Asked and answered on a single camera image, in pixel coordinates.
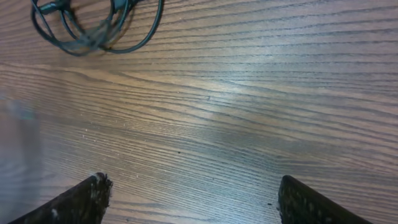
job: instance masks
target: black cable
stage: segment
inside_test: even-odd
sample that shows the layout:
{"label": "black cable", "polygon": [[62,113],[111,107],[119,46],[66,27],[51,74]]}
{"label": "black cable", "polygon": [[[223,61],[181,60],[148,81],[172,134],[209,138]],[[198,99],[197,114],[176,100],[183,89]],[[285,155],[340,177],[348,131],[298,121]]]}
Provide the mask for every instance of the black cable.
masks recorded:
{"label": "black cable", "polygon": [[[87,55],[98,49],[114,54],[125,54],[141,48],[146,43],[148,43],[148,41],[150,41],[152,36],[155,34],[156,29],[159,26],[160,19],[162,17],[164,6],[164,0],[159,0],[154,23],[150,28],[150,31],[142,41],[127,49],[114,49],[112,47],[109,47],[109,44],[111,43],[111,41],[113,41],[113,39],[118,36],[124,22],[126,21],[126,18],[139,0],[110,0],[111,9],[107,18],[103,20],[96,29],[90,29],[89,31],[84,30],[77,22],[75,14],[70,7],[71,0],[56,0],[55,2],[50,2],[40,7],[37,5],[38,0],[30,1],[32,2],[30,18],[36,31],[43,37],[43,39],[49,41],[54,46],[57,46],[64,52],[77,57]],[[47,23],[44,15],[53,13],[55,11],[60,12],[62,24],[67,30],[68,34],[74,40],[60,41],[51,31],[51,28]],[[119,11],[121,12],[119,13],[118,18],[115,20],[115,22],[112,22],[114,15],[117,14]],[[47,32],[44,31],[41,26],[39,26],[36,19],[36,14],[39,15]],[[76,35],[72,31],[71,27],[67,23],[67,19],[79,32],[78,35]]]}

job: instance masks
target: wood grain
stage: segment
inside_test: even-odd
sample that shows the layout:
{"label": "wood grain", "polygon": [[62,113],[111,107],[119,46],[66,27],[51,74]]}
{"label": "wood grain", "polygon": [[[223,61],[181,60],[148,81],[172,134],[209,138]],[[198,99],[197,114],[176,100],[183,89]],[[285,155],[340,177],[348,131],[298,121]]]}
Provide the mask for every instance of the wood grain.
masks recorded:
{"label": "wood grain", "polygon": [[[29,2],[0,5],[2,91],[38,113],[46,170],[109,174],[107,223],[279,223],[284,174],[396,223],[397,1],[170,0],[145,47],[84,58],[36,34]],[[119,46],[156,7],[139,3]]]}

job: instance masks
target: black object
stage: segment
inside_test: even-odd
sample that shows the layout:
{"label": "black object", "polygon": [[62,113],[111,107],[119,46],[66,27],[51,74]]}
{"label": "black object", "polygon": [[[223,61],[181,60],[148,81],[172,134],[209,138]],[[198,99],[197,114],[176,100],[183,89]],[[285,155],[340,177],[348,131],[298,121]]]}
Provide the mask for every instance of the black object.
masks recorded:
{"label": "black object", "polygon": [[283,224],[371,224],[289,175],[280,183],[279,212]]}
{"label": "black object", "polygon": [[[113,49],[110,47],[110,43],[118,38],[118,34],[121,28],[132,11],[133,7],[137,4],[139,0],[110,0],[111,9],[109,15],[101,24],[94,29],[84,30],[77,22],[75,13],[70,7],[71,0],[55,0],[53,2],[46,3],[42,6],[37,5],[38,0],[30,0],[32,2],[32,12],[30,18],[32,19],[33,26],[36,31],[51,44],[59,47],[64,52],[73,56],[84,56],[93,52],[95,50],[101,49],[106,52],[111,52],[115,54],[125,54],[132,52],[144,46],[150,38],[155,34],[156,28],[160,23],[160,18],[162,17],[164,0],[159,0],[159,5],[157,8],[155,21],[150,28],[150,31],[146,37],[139,42],[137,45],[132,46],[128,49]],[[75,39],[73,41],[60,41],[58,40],[51,28],[47,24],[44,15],[59,11],[61,15],[62,24],[67,30],[67,32]],[[118,18],[112,22],[113,17],[118,12]],[[37,23],[36,14],[39,15],[48,33],[46,33],[41,26]],[[66,22],[65,15],[68,17],[69,21],[73,24],[76,30],[79,32],[78,35],[74,34],[69,25]]]}
{"label": "black object", "polygon": [[53,200],[8,224],[100,224],[112,182],[96,173]]}

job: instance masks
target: gray blurred object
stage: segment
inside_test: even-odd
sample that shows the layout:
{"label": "gray blurred object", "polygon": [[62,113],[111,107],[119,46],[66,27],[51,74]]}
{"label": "gray blurred object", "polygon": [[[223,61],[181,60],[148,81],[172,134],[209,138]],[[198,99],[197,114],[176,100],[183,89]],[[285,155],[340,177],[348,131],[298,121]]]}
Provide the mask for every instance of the gray blurred object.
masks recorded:
{"label": "gray blurred object", "polygon": [[40,128],[17,100],[0,100],[0,223],[23,215],[39,196],[42,175]]}

